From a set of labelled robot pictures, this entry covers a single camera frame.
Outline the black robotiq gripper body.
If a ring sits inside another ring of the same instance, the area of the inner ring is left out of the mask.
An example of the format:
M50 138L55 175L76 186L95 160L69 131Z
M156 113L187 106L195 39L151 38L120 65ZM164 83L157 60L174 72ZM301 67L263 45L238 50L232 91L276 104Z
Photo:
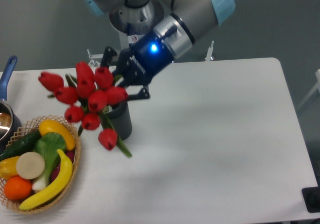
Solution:
M120 52L113 74L123 77L120 87L148 85L155 75L173 61L174 56L169 48L151 31Z

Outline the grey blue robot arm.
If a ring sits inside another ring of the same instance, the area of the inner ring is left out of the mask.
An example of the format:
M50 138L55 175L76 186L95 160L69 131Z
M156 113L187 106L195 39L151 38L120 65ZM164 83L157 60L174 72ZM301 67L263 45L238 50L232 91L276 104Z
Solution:
M148 99L149 83L183 56L208 31L235 11L235 0L84 0L107 15L118 32L121 52L114 71L121 87L141 86L130 100Z

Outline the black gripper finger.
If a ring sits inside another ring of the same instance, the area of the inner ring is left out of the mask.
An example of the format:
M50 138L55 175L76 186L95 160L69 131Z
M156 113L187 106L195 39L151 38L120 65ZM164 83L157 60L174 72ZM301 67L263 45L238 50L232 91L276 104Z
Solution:
M110 46L107 46L102 55L100 67L116 66L117 60L114 60L114 58L117 56L118 56L118 53L116 52L116 50Z
M149 92L149 86L144 85L140 91L136 94L129 94L127 100L128 101L135 101L135 100L146 100L150 99L150 92Z

